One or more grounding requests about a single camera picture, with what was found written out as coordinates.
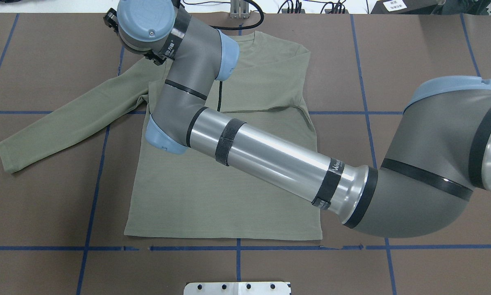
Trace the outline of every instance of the garment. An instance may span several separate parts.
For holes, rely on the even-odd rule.
[[[262,32],[233,37],[240,59],[223,83],[221,112],[316,151],[316,133],[302,98],[309,51]],[[171,62],[142,59],[119,77],[0,142],[7,172],[73,145],[161,92]],[[206,106],[216,109],[218,82]],[[126,235],[176,238],[322,239],[319,209],[211,157],[188,149],[161,151],[141,140]]]

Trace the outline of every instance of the shirt sleeve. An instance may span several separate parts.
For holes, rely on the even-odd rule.
[[[107,80],[0,142],[6,172],[17,172],[100,131],[138,107],[148,84],[161,80],[165,66],[141,59],[122,75]]]

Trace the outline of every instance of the brown table surface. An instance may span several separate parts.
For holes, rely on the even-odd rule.
[[[0,14],[0,141],[140,58],[121,55],[101,17]],[[257,29],[311,51],[304,97],[319,151],[351,166],[380,164],[422,82],[491,78],[491,16],[267,15]],[[141,113],[14,175],[0,162],[0,295],[172,295],[236,280],[290,281],[304,295],[491,294],[491,193],[480,190],[453,224],[411,239],[364,235],[328,212],[323,241],[124,236]]]

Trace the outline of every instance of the printed label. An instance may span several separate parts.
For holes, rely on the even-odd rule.
[[[392,0],[383,3],[388,11],[399,11],[401,9],[408,8],[403,0]]]

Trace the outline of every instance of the robotic arm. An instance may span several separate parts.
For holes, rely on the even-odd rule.
[[[189,147],[385,237],[435,232],[476,187],[491,191],[491,80],[443,77],[416,90],[380,170],[352,167],[204,106],[238,61],[235,41],[170,0],[121,0],[105,23],[131,52],[174,60],[146,131],[150,144]]]

